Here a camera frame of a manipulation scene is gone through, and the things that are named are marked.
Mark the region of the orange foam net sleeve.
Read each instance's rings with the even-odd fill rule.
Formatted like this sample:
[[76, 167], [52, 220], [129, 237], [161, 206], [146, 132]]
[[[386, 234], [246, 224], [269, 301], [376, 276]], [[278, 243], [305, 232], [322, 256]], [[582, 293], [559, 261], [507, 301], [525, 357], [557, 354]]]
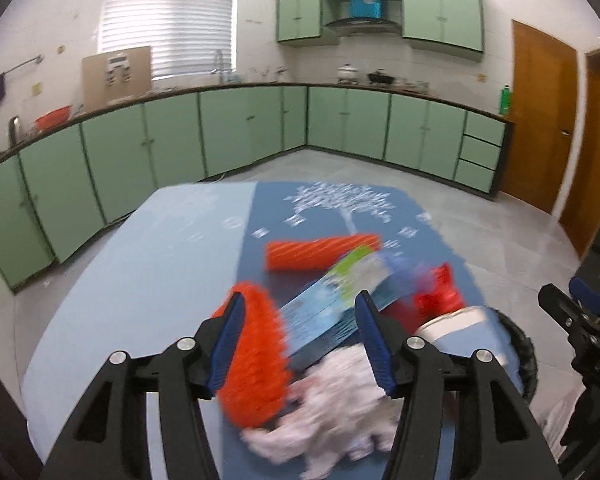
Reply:
[[246, 317], [232, 364], [219, 391], [225, 417], [239, 429], [257, 428], [286, 405], [291, 374], [282, 316], [266, 288], [241, 282]]

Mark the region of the white tissue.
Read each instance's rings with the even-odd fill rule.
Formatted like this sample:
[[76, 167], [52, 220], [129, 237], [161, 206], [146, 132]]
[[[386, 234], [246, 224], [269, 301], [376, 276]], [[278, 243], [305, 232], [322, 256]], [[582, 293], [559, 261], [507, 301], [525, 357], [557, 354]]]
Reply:
[[251, 452], [273, 464], [301, 457], [302, 479], [325, 479], [343, 457], [354, 462], [392, 448], [403, 402], [376, 384], [362, 344], [329, 352], [289, 389], [298, 403], [276, 427], [242, 430]]

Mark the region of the green lower kitchen cabinets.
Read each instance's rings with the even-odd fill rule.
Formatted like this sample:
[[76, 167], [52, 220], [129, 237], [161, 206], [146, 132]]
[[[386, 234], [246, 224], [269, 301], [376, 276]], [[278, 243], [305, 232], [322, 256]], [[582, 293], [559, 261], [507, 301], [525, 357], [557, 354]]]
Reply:
[[222, 177], [300, 148], [494, 197], [512, 130], [508, 119], [467, 105], [329, 84], [210, 87], [117, 105], [0, 154], [0, 275], [17, 288], [158, 188]]

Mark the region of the white paper cup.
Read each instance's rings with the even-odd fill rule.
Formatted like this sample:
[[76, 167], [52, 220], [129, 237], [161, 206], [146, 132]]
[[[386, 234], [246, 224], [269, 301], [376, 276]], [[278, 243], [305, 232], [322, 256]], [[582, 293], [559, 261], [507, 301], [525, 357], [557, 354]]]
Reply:
[[518, 354], [497, 310], [483, 306], [466, 307], [434, 318], [420, 326], [415, 335], [424, 338], [441, 352], [454, 356], [470, 358], [477, 350], [489, 350], [518, 391], [524, 392], [524, 383], [519, 376]]

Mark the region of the brown wooden door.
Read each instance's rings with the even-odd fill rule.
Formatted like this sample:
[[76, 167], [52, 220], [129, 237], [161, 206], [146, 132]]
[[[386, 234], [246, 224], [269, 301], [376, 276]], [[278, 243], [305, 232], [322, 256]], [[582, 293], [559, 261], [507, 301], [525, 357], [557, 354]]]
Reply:
[[586, 59], [586, 103], [583, 136], [576, 172], [562, 225], [577, 255], [582, 258], [600, 227], [600, 49]]
[[513, 122], [501, 190], [548, 214], [569, 158], [578, 99], [573, 47], [513, 22]]

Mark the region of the red plastic bag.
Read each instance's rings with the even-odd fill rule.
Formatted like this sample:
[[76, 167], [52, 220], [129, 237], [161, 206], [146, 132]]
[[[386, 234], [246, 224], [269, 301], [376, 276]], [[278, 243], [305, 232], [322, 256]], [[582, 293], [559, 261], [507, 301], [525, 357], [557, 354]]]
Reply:
[[398, 321], [410, 334], [435, 318], [467, 306], [448, 262], [434, 268], [420, 266], [400, 271], [393, 274], [390, 284], [400, 296], [382, 314]]

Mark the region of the light blue table cover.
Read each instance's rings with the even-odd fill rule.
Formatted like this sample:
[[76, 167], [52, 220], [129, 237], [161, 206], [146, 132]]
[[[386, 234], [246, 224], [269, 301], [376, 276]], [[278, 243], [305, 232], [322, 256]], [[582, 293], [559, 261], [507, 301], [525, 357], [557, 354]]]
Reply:
[[47, 458], [102, 363], [162, 351], [196, 332], [236, 281], [256, 185], [160, 188], [86, 267], [23, 378], [29, 434]]

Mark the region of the orange foam net roll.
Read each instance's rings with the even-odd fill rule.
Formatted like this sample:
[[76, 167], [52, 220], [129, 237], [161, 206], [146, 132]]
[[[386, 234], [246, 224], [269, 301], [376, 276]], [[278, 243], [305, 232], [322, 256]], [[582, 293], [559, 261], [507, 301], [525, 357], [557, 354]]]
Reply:
[[265, 244], [265, 269], [273, 272], [327, 270], [359, 247], [381, 248], [381, 236], [361, 233], [314, 240], [272, 240]]

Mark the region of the blue tree-print table mat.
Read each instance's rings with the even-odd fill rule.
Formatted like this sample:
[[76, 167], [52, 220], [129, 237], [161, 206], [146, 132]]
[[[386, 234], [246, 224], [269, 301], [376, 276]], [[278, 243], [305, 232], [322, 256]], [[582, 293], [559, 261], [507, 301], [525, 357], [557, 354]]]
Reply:
[[[282, 308], [295, 296], [319, 281], [327, 270], [266, 270], [265, 245], [276, 240], [318, 240], [331, 236], [375, 234], [380, 237], [386, 256], [419, 269], [449, 263], [454, 285], [468, 306], [483, 306], [484, 298], [465, 260], [452, 251], [434, 227], [434, 220], [406, 193], [388, 186], [368, 186], [328, 182], [259, 182], [254, 188], [251, 209], [242, 241], [236, 280], [263, 286], [275, 307]], [[298, 378], [325, 355], [345, 344], [358, 342], [354, 315], [347, 313], [342, 322], [328, 324], [325, 335], [317, 337], [305, 349], [289, 358], [291, 378]], [[237, 429], [223, 422], [224, 479], [298, 479], [302, 460], [294, 458], [275, 466], [247, 451]], [[329, 479], [380, 479], [386, 454], [374, 453], [360, 466], [344, 460]]]

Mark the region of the black wok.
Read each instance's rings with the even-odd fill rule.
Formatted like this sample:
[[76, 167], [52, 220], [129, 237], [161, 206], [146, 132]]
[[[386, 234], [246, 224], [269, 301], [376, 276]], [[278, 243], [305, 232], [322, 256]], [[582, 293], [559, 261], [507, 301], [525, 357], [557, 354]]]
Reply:
[[394, 83], [394, 77], [385, 74], [382, 70], [376, 70], [376, 72], [368, 73], [367, 79], [370, 84], [375, 86], [390, 87]]

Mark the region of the orange plastic basin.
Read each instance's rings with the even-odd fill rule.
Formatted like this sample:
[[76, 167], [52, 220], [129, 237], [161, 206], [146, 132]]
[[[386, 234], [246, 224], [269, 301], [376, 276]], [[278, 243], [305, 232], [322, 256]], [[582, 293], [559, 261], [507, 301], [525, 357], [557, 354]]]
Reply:
[[67, 105], [56, 108], [56, 110], [51, 110], [43, 116], [35, 119], [35, 128], [37, 128], [39, 132], [44, 132], [59, 127], [65, 122], [68, 122], [69, 118], [71, 117], [71, 109], [72, 106]]

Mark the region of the range hood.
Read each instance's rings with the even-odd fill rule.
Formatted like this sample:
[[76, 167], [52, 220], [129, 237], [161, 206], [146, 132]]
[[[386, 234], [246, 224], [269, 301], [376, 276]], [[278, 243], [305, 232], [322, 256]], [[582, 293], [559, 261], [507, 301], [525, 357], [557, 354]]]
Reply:
[[340, 18], [325, 25], [339, 37], [355, 35], [396, 35], [402, 36], [402, 27], [384, 18]]

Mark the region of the chrome sink faucet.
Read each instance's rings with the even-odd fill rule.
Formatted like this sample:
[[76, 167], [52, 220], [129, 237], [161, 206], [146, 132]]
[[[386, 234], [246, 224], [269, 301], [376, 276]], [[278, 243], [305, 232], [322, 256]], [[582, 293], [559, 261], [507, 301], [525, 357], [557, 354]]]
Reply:
[[219, 84], [225, 82], [224, 56], [221, 50], [216, 50], [214, 54], [212, 73], [218, 77]]

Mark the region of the white window blind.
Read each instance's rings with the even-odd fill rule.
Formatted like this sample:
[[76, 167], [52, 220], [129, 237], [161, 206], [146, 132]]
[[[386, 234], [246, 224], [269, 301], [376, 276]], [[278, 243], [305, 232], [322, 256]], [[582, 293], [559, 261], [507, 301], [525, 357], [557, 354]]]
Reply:
[[100, 53], [151, 47], [151, 76], [213, 74], [216, 50], [235, 67], [237, 0], [102, 0]]

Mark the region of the wall towel bar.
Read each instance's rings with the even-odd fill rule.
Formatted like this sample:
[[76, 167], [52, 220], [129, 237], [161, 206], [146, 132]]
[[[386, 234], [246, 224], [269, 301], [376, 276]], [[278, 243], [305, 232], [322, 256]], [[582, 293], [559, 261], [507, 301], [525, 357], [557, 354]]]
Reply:
[[0, 74], [0, 78], [6, 77], [8, 74], [13, 73], [16, 70], [20, 70], [20, 68], [23, 68], [24, 66], [31, 65], [31, 64], [41, 64], [43, 61], [44, 61], [44, 55], [39, 54], [37, 56], [34, 56], [33, 58], [29, 58], [28, 60], [25, 60], [15, 66], [12, 66], [8, 70], [5, 70], [3, 73]]

